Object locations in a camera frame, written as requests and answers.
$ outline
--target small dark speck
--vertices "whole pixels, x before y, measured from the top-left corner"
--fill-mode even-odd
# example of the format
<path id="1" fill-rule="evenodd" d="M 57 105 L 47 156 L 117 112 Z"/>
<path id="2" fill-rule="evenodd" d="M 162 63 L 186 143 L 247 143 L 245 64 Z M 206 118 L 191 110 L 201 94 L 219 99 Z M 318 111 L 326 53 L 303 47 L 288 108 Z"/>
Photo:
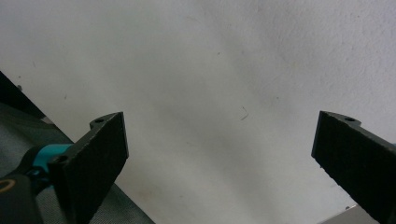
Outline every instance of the small dark speck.
<path id="1" fill-rule="evenodd" d="M 189 20 L 189 21 L 195 21 L 195 22 L 200 23 L 196 18 L 191 17 L 191 16 L 187 16 L 187 17 L 184 17 L 184 18 L 186 18 L 186 19 Z"/>
<path id="2" fill-rule="evenodd" d="M 246 119 L 247 117 L 248 117 L 248 112 L 247 112 L 247 110 L 245 109 L 245 107 L 244 106 L 242 106 L 242 108 L 245 110 L 245 112 L 247 113 L 243 118 L 241 118 L 241 120 L 244 120 L 244 119 Z"/>

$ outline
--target screw hole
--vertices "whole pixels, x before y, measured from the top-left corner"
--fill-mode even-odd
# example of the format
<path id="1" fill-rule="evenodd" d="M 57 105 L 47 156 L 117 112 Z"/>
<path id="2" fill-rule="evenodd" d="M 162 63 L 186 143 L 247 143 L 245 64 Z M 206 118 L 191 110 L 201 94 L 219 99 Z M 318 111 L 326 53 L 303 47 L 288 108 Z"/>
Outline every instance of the screw hole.
<path id="1" fill-rule="evenodd" d="M 355 119 L 352 119 L 352 118 L 346 118 L 346 121 L 351 121 L 351 122 L 353 122 L 353 121 L 356 121 Z"/>
<path id="2" fill-rule="evenodd" d="M 60 156 L 60 157 L 55 158 L 53 161 L 61 163 L 61 162 L 67 161 L 67 157 L 66 156 Z"/>

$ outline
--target white wall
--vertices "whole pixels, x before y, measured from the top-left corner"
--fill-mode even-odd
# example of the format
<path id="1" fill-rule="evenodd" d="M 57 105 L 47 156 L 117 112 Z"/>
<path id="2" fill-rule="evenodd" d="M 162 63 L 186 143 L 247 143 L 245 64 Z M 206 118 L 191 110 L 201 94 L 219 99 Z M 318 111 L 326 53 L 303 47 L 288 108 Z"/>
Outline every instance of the white wall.
<path id="1" fill-rule="evenodd" d="M 159 224 L 318 223 L 319 110 L 394 141 L 395 1 L 1 1 L 0 69 L 72 139 L 124 111 L 121 188 Z"/>

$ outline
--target textured rubber pad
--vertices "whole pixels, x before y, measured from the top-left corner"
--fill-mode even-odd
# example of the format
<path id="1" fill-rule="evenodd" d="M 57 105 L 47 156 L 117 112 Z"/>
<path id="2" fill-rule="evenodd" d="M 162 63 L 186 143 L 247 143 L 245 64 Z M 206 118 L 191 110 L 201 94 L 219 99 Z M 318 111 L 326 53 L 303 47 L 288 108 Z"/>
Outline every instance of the textured rubber pad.
<path id="1" fill-rule="evenodd" d="M 320 112 L 312 156 L 367 213 L 389 223 L 396 202 L 396 148 L 360 125 Z"/>
<path id="2" fill-rule="evenodd" d="M 90 123 L 91 130 L 48 163 L 60 206 L 70 223 L 89 223 L 128 158 L 122 113 Z"/>

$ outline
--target gray fabric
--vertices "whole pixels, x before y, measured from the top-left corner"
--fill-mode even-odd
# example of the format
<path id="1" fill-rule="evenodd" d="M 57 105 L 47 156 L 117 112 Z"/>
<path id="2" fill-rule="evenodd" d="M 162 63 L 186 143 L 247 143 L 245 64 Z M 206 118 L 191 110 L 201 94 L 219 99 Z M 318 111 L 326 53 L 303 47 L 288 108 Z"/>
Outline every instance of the gray fabric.
<path id="1" fill-rule="evenodd" d="M 71 141 L 54 125 L 0 104 L 0 176 L 15 169 L 29 148 L 55 143 L 67 144 Z M 66 223 L 53 189 L 45 189 L 36 199 L 45 223 Z M 154 222 L 113 185 L 91 223 Z"/>

